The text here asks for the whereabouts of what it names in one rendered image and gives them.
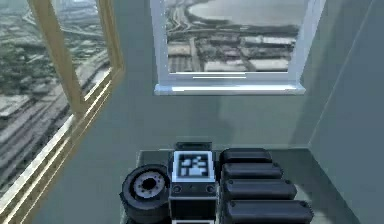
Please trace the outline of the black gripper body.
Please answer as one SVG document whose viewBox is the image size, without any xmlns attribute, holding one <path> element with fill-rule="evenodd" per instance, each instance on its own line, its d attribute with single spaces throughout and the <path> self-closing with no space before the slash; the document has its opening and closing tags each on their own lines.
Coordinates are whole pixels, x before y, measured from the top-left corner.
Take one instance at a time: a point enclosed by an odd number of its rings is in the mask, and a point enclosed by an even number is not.
<svg viewBox="0 0 384 224">
<path fill-rule="evenodd" d="M 146 164 L 131 171 L 119 194 L 125 214 L 133 224 L 161 224 L 169 217 L 167 168 Z"/>
</svg>

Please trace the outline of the wooden framed window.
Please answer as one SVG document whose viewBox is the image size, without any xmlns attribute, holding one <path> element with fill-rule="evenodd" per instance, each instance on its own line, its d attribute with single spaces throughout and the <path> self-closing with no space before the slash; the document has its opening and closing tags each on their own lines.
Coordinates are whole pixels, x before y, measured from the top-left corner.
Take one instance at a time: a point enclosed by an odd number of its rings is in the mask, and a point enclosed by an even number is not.
<svg viewBox="0 0 384 224">
<path fill-rule="evenodd" d="M 0 224 L 28 224 L 123 70 L 112 0 L 0 0 Z"/>
</svg>

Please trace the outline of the white framed window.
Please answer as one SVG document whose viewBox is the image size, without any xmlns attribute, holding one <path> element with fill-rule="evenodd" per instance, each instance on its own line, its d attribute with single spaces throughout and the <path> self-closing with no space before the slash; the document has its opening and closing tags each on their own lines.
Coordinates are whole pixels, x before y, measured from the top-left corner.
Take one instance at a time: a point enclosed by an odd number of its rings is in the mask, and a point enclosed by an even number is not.
<svg viewBox="0 0 384 224">
<path fill-rule="evenodd" d="M 327 0 L 149 0 L 157 95 L 302 95 Z"/>
</svg>

